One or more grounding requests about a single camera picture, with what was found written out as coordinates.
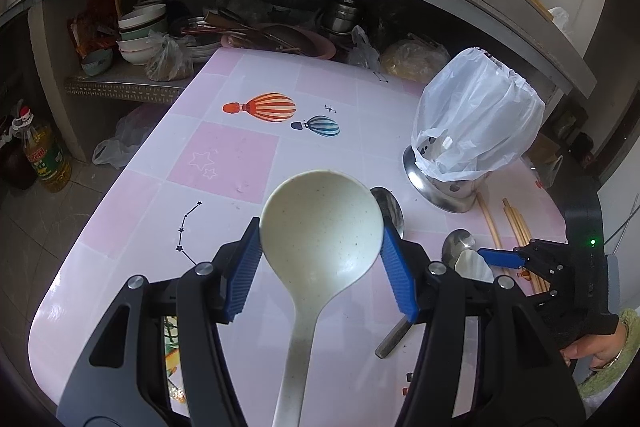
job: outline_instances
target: hot air balloon print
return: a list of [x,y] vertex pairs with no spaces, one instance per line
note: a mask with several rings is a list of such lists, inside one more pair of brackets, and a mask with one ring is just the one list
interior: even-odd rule
[[296,111],[296,104],[288,96],[279,92],[266,92],[260,94],[247,103],[225,103],[222,106],[224,112],[234,114],[247,111],[251,116],[267,122],[280,122],[289,120]]
[[309,118],[306,123],[293,122],[291,124],[293,129],[303,130],[305,127],[320,136],[332,137],[337,136],[340,133],[340,127],[334,120],[323,115],[314,116]]

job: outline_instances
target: countertop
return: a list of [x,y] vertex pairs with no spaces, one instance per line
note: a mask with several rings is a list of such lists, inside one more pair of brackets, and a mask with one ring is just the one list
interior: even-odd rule
[[[130,275],[172,279],[210,260],[222,244],[241,237],[277,185],[299,172],[333,169],[369,187],[389,188],[404,213],[404,237],[423,245],[431,259],[440,258],[444,238],[457,228],[472,232],[481,247],[493,247],[477,205],[449,214],[421,197],[404,173],[402,152],[421,91],[410,80],[334,62],[217,51],[105,195],[40,305],[29,337],[39,386],[59,402],[84,343]],[[267,93],[290,108],[290,118],[270,121]],[[250,100],[255,106],[247,105],[249,111],[223,110]],[[324,136],[315,116],[333,120],[339,134]],[[294,121],[302,130],[290,125]],[[564,241],[561,214],[519,160],[489,176],[482,193],[505,248],[516,242],[502,211],[504,197],[534,237]],[[512,275],[530,294],[530,283]],[[273,417],[293,313],[263,258],[244,311],[220,326],[250,426],[268,425]],[[424,331],[412,328],[388,359],[378,359],[376,346],[400,318],[380,259],[327,305],[314,338],[303,426],[393,425]],[[475,349],[469,334],[456,413],[470,406]],[[179,386],[179,368],[174,375]],[[172,405],[186,413],[179,400]]]

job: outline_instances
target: blue gripper pad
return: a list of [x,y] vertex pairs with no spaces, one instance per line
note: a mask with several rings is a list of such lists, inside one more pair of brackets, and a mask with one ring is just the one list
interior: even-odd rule
[[479,248],[478,253],[484,258],[489,266],[500,266],[502,268],[522,268],[524,259],[515,252],[508,250],[493,250],[492,248]]
[[396,297],[398,309],[415,322],[418,317],[418,303],[415,300],[415,281],[406,265],[399,248],[398,232],[385,218],[385,233],[380,257],[385,266],[386,276]]
[[260,263],[262,247],[259,223],[260,219],[254,217],[244,231],[242,239],[233,243],[236,250],[229,263],[230,269],[225,269],[227,282],[223,313],[229,321],[232,321],[244,308],[246,296],[249,295],[255,271]]

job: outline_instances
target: bottle label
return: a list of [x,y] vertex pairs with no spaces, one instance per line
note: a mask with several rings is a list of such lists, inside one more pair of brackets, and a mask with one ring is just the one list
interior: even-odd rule
[[58,144],[53,142],[49,150],[42,147],[27,155],[40,179],[48,180],[53,177],[65,160],[65,154]]

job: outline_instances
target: yellow oil bottle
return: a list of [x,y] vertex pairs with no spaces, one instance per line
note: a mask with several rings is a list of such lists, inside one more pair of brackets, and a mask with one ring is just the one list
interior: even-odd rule
[[71,178],[71,162],[65,155],[51,126],[34,118],[29,107],[20,110],[20,118],[13,124],[14,132],[22,140],[22,149],[38,178],[49,192],[58,192]]

